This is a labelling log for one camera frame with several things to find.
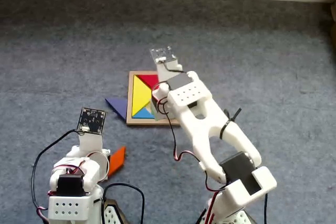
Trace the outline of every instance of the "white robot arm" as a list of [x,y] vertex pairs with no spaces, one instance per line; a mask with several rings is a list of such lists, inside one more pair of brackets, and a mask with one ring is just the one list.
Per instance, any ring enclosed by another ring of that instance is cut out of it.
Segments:
[[[117,202],[106,197],[113,186],[126,186],[137,190],[142,197],[141,221],[144,216],[144,194],[128,183],[112,183],[101,188],[98,182],[106,180],[109,172],[110,150],[102,148],[102,130],[106,111],[82,108],[76,130],[70,130],[47,146],[37,156],[31,181],[31,196],[36,212],[44,224],[128,224]],[[35,171],[41,155],[76,132],[79,146],[54,165],[50,177],[49,207],[39,206],[35,197]],[[48,218],[41,211],[48,210]]]
[[[257,149],[234,118],[228,118],[213,100],[198,75],[194,71],[182,71],[170,47],[152,49],[151,54],[159,76],[158,89],[153,90],[151,101],[155,118],[176,118],[192,141],[201,169],[225,185],[214,202],[210,200],[208,204],[211,205],[209,215],[214,215],[213,223],[226,223],[229,216],[274,189],[276,180],[268,168],[260,167]],[[164,106],[167,115],[160,106]],[[224,139],[238,153],[219,164],[211,153],[209,138],[212,136]]]
[[103,189],[110,150],[102,148],[106,112],[82,108],[77,130],[79,146],[54,165],[50,178],[48,219],[50,224],[97,224],[101,220]]

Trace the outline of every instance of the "red wire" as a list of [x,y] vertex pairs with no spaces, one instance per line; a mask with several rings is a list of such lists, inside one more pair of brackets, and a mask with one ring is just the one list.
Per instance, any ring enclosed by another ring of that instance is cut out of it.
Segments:
[[211,203],[210,203],[210,206],[209,206],[209,209],[208,209],[208,213],[206,215],[206,219],[205,219],[205,222],[204,222],[205,224],[211,223],[211,222],[209,222],[209,218],[210,218],[210,214],[211,214],[211,211],[212,211],[212,207],[213,207],[213,205],[215,203],[215,199],[216,199],[216,197],[217,197],[218,194],[219,194],[219,192],[216,191],[214,193],[214,196],[212,197],[212,200],[211,200]]
[[38,208],[36,208],[36,213],[37,213],[37,215],[38,215],[42,220],[44,220],[44,222],[49,223],[48,218],[45,217],[45,216],[42,214],[42,212],[41,212],[42,210],[46,210],[46,208],[44,208],[44,207],[38,207]]
[[214,220],[214,217],[215,217],[215,214],[212,214],[212,215],[211,215],[211,218],[210,218],[210,221],[209,221],[209,224],[212,223],[212,221]]
[[55,166],[54,169],[57,168],[57,167],[71,167],[71,168],[75,168],[75,170],[78,169],[78,170],[80,170],[84,174],[83,170],[81,168],[79,168],[79,166],[76,166],[76,165],[58,165],[58,166]]
[[72,173],[77,172],[77,171],[80,169],[80,166],[81,166],[84,162],[85,162],[85,160],[83,160],[82,162],[80,162],[79,165],[78,165],[78,167],[77,167],[75,170],[73,170]]

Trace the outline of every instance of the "black wire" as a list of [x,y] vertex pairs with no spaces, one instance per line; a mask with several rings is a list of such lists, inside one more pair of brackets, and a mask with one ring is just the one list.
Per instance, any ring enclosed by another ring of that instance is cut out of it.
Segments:
[[113,183],[113,184],[110,184],[110,185],[108,185],[107,187],[104,188],[103,200],[101,201],[101,221],[102,221],[102,224],[105,224],[104,202],[106,201],[106,192],[112,186],[127,186],[127,187],[130,187],[130,188],[133,188],[134,190],[137,190],[141,194],[141,197],[142,197],[142,207],[141,207],[141,220],[140,220],[140,224],[143,224],[143,215],[144,215],[144,212],[145,212],[145,196],[144,196],[142,190],[140,190],[136,186],[133,186],[133,185],[127,184],[127,183]]
[[265,202],[264,202],[264,224],[267,224],[267,199],[268,199],[268,194],[265,194]]
[[223,139],[223,133],[224,133],[226,127],[228,126],[228,124],[230,122],[234,122],[236,120],[236,117],[239,115],[240,112],[241,112],[241,108],[239,108],[237,110],[236,114],[232,118],[230,118],[230,114],[227,111],[227,109],[224,110],[224,114],[227,116],[228,120],[226,121],[226,123],[224,124],[224,126],[222,127],[222,129],[220,130],[220,133],[219,133],[219,138],[220,139]]
[[39,207],[39,204],[37,203],[36,200],[36,196],[35,196],[35,172],[36,172],[36,167],[37,167],[37,163],[39,161],[39,159],[41,158],[42,154],[44,152],[46,152],[47,150],[49,150],[51,147],[53,147],[55,144],[57,144],[59,141],[61,141],[63,138],[65,138],[67,135],[69,135],[72,132],[76,132],[77,134],[81,134],[83,132],[77,131],[77,130],[70,130],[68,132],[66,132],[63,136],[61,136],[58,140],[54,141],[53,143],[49,144],[43,151],[41,151],[38,155],[37,158],[34,162],[34,166],[33,166],[33,171],[32,171],[32,179],[30,182],[30,186],[31,186],[31,199],[33,200],[34,206],[36,208]]
[[164,68],[165,68],[167,71],[169,71],[169,72],[174,72],[174,73],[185,73],[185,71],[183,71],[183,70],[169,69],[169,68],[167,67],[167,65],[166,65],[166,62],[164,62],[163,65],[164,65]]

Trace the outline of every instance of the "blue triangle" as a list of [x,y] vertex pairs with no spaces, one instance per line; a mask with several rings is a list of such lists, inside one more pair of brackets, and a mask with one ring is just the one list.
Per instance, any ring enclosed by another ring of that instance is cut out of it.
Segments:
[[127,99],[125,98],[106,98],[105,99],[113,108],[113,110],[126,121]]
[[155,119],[155,117],[145,107],[143,107],[132,118],[136,118],[136,119],[140,119],[140,118],[142,118],[142,119]]

